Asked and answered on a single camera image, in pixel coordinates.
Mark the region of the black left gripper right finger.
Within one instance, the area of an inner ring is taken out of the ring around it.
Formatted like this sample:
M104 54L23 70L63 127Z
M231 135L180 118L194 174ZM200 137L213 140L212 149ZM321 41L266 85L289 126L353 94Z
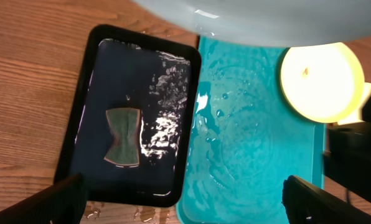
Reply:
M371 224L371 215L294 175L283 183L282 203L290 224Z

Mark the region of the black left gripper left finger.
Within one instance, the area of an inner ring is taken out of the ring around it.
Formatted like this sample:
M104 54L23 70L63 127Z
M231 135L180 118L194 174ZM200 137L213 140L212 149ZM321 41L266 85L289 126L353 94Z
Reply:
M87 200L85 181L81 174L76 174L0 211L0 224L78 224Z

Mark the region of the green scrubbing sponge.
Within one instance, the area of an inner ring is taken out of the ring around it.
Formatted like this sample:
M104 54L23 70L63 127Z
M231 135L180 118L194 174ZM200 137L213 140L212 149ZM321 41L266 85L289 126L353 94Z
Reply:
M141 110L113 108L106 110L113 140L104 160L119 167L139 166L139 131Z

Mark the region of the yellow plate with small stain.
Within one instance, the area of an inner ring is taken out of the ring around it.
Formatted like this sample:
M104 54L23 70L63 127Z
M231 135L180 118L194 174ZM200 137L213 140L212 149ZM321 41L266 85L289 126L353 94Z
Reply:
M300 115L318 123L336 123L352 114L364 93L364 71L341 42L291 47L281 63L280 87Z

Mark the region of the light blue plate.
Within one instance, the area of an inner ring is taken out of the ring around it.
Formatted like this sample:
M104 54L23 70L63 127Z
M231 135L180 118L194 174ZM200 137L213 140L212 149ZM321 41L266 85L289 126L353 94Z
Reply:
M134 0L201 36L265 47L371 36L371 0Z

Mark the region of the yellow plate with long stain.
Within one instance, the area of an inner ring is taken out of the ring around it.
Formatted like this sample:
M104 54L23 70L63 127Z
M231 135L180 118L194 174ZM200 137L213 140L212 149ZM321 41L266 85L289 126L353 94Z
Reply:
M338 121L336 125L344 125L344 124L352 124L352 123L361 123L362 120L362 108L364 107L365 103L371 96L371 83L365 82L364 83L364 91L362 98L359 103L359 107L355 109L348 117Z

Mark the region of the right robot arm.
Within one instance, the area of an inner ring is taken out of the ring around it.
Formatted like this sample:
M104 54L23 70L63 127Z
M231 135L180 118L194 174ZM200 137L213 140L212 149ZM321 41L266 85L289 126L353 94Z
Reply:
M371 203L371 96L362 107L362 122L332 126L325 175Z

